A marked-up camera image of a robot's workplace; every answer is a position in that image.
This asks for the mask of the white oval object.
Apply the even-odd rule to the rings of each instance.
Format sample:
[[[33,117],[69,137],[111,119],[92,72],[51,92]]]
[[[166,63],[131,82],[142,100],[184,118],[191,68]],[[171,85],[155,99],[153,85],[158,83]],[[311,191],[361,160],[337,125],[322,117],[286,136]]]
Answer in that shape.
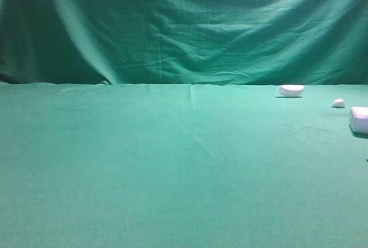
[[[304,85],[281,85],[278,87],[277,92],[281,96],[294,98],[301,96],[304,90]]]

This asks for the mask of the green tablecloth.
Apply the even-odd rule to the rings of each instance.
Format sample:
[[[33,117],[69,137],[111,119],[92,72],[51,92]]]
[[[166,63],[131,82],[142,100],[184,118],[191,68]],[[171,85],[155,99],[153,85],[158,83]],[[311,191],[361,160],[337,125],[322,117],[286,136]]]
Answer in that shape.
[[[2,247],[366,247],[367,86],[1,84]]]

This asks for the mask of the green backdrop curtain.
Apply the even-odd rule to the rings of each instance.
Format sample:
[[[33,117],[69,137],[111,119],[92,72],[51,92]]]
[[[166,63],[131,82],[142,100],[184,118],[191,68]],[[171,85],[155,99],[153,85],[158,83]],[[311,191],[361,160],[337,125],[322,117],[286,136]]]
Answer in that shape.
[[[367,0],[1,0],[14,83],[367,83]]]

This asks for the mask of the white earphone case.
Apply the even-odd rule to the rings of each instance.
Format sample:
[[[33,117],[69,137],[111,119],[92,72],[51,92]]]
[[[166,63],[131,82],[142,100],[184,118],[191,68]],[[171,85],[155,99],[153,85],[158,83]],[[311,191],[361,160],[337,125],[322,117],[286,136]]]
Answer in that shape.
[[[333,108],[345,108],[346,104],[342,98],[338,98],[332,103],[332,107]]]

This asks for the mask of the white box object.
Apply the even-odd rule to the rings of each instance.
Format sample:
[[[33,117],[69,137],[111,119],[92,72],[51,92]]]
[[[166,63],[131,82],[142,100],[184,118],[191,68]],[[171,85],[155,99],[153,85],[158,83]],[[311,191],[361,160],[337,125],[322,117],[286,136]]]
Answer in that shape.
[[[368,107],[352,106],[349,115],[349,126],[353,133],[367,135]]]

